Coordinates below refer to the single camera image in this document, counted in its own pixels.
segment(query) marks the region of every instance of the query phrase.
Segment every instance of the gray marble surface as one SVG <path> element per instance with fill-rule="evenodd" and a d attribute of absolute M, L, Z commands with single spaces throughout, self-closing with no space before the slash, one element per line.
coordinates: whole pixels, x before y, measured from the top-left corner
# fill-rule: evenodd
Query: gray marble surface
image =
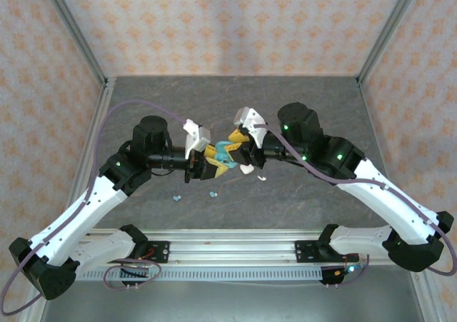
<path fill-rule="evenodd" d="M 121 77 L 110 106 L 126 99 L 146 99 L 211 130 L 212 142 L 226 140 L 234 130 L 239 108 L 255 108 L 271 125 L 277 111 L 300 101 L 316 110 L 324 132 L 342 136 L 360 147 L 382 170 L 381 157 L 361 92 L 346 77 Z M 164 116 L 146 106 L 117 111 L 101 136 L 99 163 L 131 139 L 132 128 L 146 115 Z M 166 117 L 176 145 L 184 145 L 182 125 Z M 265 176 L 260 181 L 257 176 Z M 210 191 L 218 193 L 216 198 Z M 173 196 L 180 195 L 179 202 Z M 373 227 L 385 223 L 361 202 L 302 168 L 268 161 L 264 170 L 243 175 L 238 167 L 209 181 L 184 183 L 175 171 L 153 177 L 98 224 L 118 228 L 304 228 L 322 229 L 328 223 Z"/>

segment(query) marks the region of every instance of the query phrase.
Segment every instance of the wall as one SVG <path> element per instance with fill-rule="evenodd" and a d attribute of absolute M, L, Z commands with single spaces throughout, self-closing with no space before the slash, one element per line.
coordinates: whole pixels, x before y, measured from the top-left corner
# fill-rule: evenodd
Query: wall
<path fill-rule="evenodd" d="M 49 0 L 0 1 L 3 288 L 14 269 L 9 244 L 39 232 L 64 209 L 100 88 Z M 28 293 L 20 277 L 8 310 Z"/>
<path fill-rule="evenodd" d="M 397 0 L 66 1 L 107 76 L 355 76 Z"/>
<path fill-rule="evenodd" d="M 414 0 L 364 86 L 390 176 L 417 201 L 457 217 L 457 0 Z M 451 231 L 457 246 L 457 224 Z M 437 264 L 451 268 L 445 251 Z M 436 277 L 457 321 L 457 276 Z"/>

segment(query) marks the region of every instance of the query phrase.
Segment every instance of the patterned wallpaper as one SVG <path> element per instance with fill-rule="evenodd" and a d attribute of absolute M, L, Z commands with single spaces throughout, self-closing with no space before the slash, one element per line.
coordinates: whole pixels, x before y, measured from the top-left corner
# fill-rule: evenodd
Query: patterned wallpaper
<path fill-rule="evenodd" d="M 106 76 L 354 76 L 396 1 L 66 0 Z"/>
<path fill-rule="evenodd" d="M 49 0 L 0 1 L 3 287 L 14 268 L 9 244 L 64 209 L 100 88 Z M 22 277 L 9 292 L 8 310 L 28 293 Z"/>
<path fill-rule="evenodd" d="M 457 218 L 457 0 L 414 0 L 364 93 L 394 181 Z M 457 223 L 451 240 L 457 247 Z M 438 266 L 450 269 L 443 255 Z M 435 278 L 448 320 L 457 321 L 457 276 Z"/>

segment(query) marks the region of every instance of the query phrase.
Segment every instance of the teal toy part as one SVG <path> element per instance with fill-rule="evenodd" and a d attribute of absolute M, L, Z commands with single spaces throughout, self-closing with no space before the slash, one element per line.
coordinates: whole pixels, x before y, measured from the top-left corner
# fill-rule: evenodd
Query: teal toy part
<path fill-rule="evenodd" d="M 228 168 L 233 168 L 236 165 L 238 165 L 238 163 L 231 160 L 229 154 L 225 150 L 225 146 L 233 145 L 233 144 L 234 144 L 234 142 L 231 142 L 231 141 L 218 142 L 214 146 L 214 148 L 216 149 L 216 155 L 214 156 L 214 160 L 217 160 L 220 163 L 223 163 Z"/>

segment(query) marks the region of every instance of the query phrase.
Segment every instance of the gray floor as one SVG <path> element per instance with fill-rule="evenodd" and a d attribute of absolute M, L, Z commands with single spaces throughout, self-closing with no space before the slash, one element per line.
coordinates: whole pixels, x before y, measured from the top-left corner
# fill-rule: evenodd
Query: gray floor
<path fill-rule="evenodd" d="M 324 132 L 342 136 L 381 167 L 381 157 L 365 103 L 354 78 L 338 77 L 124 77 L 116 80 L 111 106 L 141 98 L 171 109 L 211 130 L 213 143 L 234 130 L 239 108 L 255 108 L 271 125 L 287 103 L 300 101 L 317 111 Z M 143 116 L 158 114 L 134 105 L 117 112 L 101 138 L 99 162 L 131 138 Z M 184 145 L 182 125 L 170 118 L 174 144 Z M 265 176 L 259 181 L 257 176 Z M 219 194 L 209 196 L 210 191 Z M 180 195 L 179 202 L 173 196 Z M 361 202 L 316 180 L 301 168 L 269 161 L 264 170 L 245 176 L 234 168 L 210 181 L 184 183 L 184 173 L 152 178 L 106 215 L 99 228 L 133 223 L 139 228 L 303 228 L 327 223 L 349 227 L 385 223 Z"/>
<path fill-rule="evenodd" d="M 319 283 L 155 282 L 138 292 L 113 292 L 102 282 L 76 282 L 47 303 L 42 322 L 300 321 L 420 322 L 410 276 L 371 267 L 359 282 L 325 289 Z"/>

